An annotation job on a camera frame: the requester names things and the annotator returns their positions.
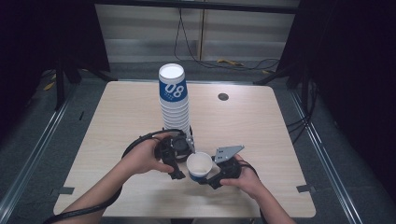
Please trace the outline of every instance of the human arm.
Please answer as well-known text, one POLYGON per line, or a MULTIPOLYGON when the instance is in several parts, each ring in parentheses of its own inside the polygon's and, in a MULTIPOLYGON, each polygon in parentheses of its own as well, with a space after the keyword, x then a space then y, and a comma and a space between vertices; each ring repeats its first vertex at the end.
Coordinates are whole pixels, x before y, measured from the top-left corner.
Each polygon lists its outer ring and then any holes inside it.
MULTIPOLYGON (((76 211, 100 204, 111 198, 120 187, 132 176, 150 170, 171 173, 173 167, 158 162, 154 157, 154 148, 168 133, 157 134, 155 138, 146 140, 135 146, 118 162, 101 180, 70 204, 63 213, 76 211)), ((70 217, 57 223, 99 223, 106 209, 78 217, 70 217)))
MULTIPOLYGON (((241 156, 235 155, 235 158, 241 164, 246 164, 241 156)), ((224 186, 236 186, 247 193, 250 198, 257 202, 262 210, 265 220, 269 224, 295 223, 252 169, 242 167, 242 172, 239 178, 222 179, 220 180, 220 184, 224 186)))

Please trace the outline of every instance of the wooden table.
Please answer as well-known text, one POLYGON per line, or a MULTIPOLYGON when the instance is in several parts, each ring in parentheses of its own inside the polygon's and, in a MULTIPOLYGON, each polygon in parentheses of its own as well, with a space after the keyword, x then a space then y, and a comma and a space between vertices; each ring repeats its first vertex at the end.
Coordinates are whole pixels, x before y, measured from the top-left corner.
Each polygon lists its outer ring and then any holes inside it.
MULTIPOLYGON (((316 213, 288 131, 269 87, 188 83, 190 118, 197 150, 215 155, 217 147, 244 145, 239 154, 292 217, 316 213), (221 101, 220 93, 229 95, 221 101)), ((54 213, 61 213, 119 160, 139 135, 159 131, 163 118, 157 82, 110 82, 96 108, 54 213)), ((179 165, 188 175, 185 163, 179 165)), ((186 177, 172 180, 151 171, 123 186, 107 217, 259 217, 258 205, 234 187, 212 189, 186 177)))

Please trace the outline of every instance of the person's left hand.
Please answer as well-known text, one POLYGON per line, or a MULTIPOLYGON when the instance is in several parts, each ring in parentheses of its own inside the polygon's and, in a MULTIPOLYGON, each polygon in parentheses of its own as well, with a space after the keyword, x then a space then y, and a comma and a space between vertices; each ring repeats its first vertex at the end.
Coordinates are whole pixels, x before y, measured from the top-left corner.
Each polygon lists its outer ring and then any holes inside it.
POLYGON ((157 161, 154 156, 154 149, 160 142, 159 139, 169 135, 169 133, 160 133, 155 135, 158 139, 153 138, 140 143, 120 161, 120 165, 128 175, 143 174, 150 170, 172 173, 174 171, 172 166, 157 161))

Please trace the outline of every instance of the number 08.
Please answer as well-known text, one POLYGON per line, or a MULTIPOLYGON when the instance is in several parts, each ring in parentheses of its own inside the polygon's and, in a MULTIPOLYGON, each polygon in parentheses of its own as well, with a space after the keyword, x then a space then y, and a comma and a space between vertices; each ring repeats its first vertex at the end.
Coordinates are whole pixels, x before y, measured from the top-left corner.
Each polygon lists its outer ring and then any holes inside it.
POLYGON ((180 97, 184 91, 184 86, 177 86, 176 84, 168 84, 165 87, 166 92, 173 94, 173 96, 180 97))

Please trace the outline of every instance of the blue and white cup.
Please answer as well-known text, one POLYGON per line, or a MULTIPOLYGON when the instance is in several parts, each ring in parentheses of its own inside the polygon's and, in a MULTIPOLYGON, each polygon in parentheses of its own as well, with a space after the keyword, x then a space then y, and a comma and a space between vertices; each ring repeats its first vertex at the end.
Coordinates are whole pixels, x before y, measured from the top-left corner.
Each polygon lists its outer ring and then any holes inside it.
POLYGON ((182 66, 169 63, 160 68, 160 105, 165 129, 180 129, 190 135, 189 95, 182 66))
POLYGON ((187 169, 189 170, 190 178, 193 181, 199 181, 206 178, 212 170, 212 158, 204 152, 195 152, 190 154, 187 158, 187 169))

